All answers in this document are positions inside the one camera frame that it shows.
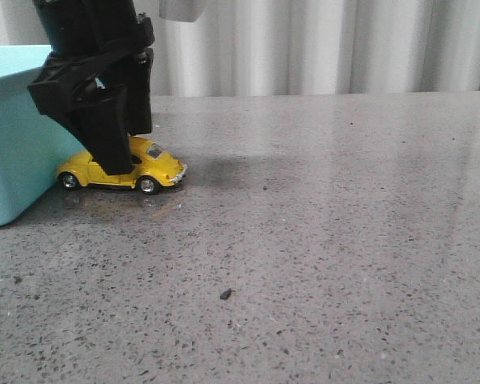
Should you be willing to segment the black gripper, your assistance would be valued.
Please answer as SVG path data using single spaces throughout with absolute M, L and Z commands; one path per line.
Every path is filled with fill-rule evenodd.
M 51 45 L 28 87 L 38 111 L 68 112 L 66 128 L 106 174 L 130 173 L 127 132 L 152 131 L 150 18 L 131 1 L 36 1 L 34 7 Z M 90 84 L 95 78 L 111 88 Z

